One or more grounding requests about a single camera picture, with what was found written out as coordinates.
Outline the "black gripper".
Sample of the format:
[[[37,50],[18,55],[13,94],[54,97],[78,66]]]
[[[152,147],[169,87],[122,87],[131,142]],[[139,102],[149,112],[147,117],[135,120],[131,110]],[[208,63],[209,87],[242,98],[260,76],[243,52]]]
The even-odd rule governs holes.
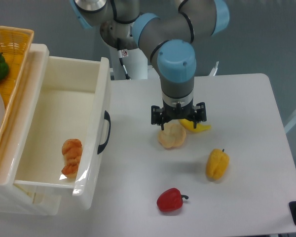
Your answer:
[[[151,106],[151,124],[158,125],[164,130],[164,124],[171,120],[187,119],[193,122],[193,128],[197,128],[197,124],[207,121],[206,104],[200,102],[193,106],[193,101],[187,105],[182,104],[170,106],[163,101],[163,108],[153,105]]]

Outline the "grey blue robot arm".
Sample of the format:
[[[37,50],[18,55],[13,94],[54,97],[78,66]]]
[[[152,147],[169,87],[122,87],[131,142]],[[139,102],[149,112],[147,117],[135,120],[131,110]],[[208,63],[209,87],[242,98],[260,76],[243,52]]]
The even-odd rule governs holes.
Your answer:
[[[137,0],[73,0],[72,9],[83,28],[100,26],[102,40],[116,50],[115,70],[130,79],[122,53],[139,49],[159,75],[162,107],[152,106],[151,123],[159,126],[186,119],[194,126],[207,119],[205,103],[194,104],[195,40],[211,37],[229,24],[222,0],[177,0],[177,14],[162,20],[141,13]]]

